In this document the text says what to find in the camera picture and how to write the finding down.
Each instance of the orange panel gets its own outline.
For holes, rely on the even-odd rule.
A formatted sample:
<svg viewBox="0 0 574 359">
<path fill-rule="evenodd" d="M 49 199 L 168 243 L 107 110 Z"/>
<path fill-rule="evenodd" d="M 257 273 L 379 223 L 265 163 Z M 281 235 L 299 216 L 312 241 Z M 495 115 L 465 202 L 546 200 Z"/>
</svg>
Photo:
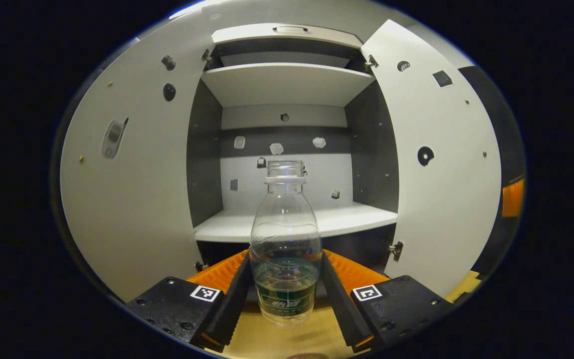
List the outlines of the orange panel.
<svg viewBox="0 0 574 359">
<path fill-rule="evenodd" d="M 239 254 L 232 255 L 232 257 L 224 259 L 223 261 L 210 266 L 206 270 L 202 270 L 192 277 L 189 277 L 187 281 L 200 286 L 221 289 L 223 294 L 226 294 L 234 276 L 236 275 L 236 271 L 239 270 L 239 267 L 243 263 L 248 251 L 249 249 L 246 249 Z"/>
<path fill-rule="evenodd" d="M 370 270 L 362 266 L 362 264 L 342 257 L 342 255 L 335 254 L 328 250 L 325 250 L 325 254 L 348 296 L 351 296 L 351 289 L 370 286 L 371 284 L 389 280 L 389 278 L 381 275 L 377 271 Z"/>
<path fill-rule="evenodd" d="M 502 188 L 502 217 L 517 217 L 524 201 L 524 178 Z"/>
</svg>

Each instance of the cabinet shelf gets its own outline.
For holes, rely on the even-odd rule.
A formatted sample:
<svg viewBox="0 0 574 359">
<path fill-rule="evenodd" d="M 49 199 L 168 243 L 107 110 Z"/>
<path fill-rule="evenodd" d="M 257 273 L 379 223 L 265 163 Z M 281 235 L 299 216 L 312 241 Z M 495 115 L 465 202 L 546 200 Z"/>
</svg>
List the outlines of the cabinet shelf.
<svg viewBox="0 0 574 359">
<path fill-rule="evenodd" d="M 396 223 L 398 214 L 353 202 L 349 206 L 315 210 L 321 237 L 360 232 Z M 194 228 L 198 241 L 249 242 L 255 213 L 225 209 Z"/>
<path fill-rule="evenodd" d="M 318 64 L 257 63 L 205 71 L 201 79 L 223 107 L 268 104 L 344 107 L 375 77 Z"/>
</svg>

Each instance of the hole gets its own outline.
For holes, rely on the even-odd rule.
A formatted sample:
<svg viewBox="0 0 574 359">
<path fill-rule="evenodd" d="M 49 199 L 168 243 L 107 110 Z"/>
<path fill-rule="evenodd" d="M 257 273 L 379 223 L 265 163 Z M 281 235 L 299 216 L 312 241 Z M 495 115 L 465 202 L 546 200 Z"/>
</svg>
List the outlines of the hole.
<svg viewBox="0 0 574 359">
<path fill-rule="evenodd" d="M 391 330 L 394 327 L 396 327 L 396 323 L 388 321 L 380 326 L 380 330 Z"/>
<path fill-rule="evenodd" d="M 411 64 L 408 61 L 400 61 L 398 63 L 398 71 L 402 72 L 405 71 L 406 69 L 410 68 Z"/>
</svg>

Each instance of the clear plastic bottle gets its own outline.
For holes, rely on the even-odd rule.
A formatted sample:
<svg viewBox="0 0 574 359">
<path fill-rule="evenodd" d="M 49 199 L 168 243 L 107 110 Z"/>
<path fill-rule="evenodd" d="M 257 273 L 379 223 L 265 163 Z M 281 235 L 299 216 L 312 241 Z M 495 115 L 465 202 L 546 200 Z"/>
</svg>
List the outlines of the clear plastic bottle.
<svg viewBox="0 0 574 359">
<path fill-rule="evenodd" d="M 302 161 L 268 161 L 267 195 L 251 231 L 249 255 L 263 316 L 280 326 L 309 319 L 322 247 L 302 193 Z"/>
</svg>

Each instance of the water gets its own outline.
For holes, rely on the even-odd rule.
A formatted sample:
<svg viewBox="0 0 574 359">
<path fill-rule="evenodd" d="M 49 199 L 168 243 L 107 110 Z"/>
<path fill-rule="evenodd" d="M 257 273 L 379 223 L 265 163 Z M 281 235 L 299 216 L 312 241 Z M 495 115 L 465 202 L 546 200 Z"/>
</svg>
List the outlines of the water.
<svg viewBox="0 0 574 359">
<path fill-rule="evenodd" d="M 257 264 L 255 277 L 260 311 L 280 326 L 309 319 L 314 307 L 318 263 L 283 257 Z"/>
</svg>

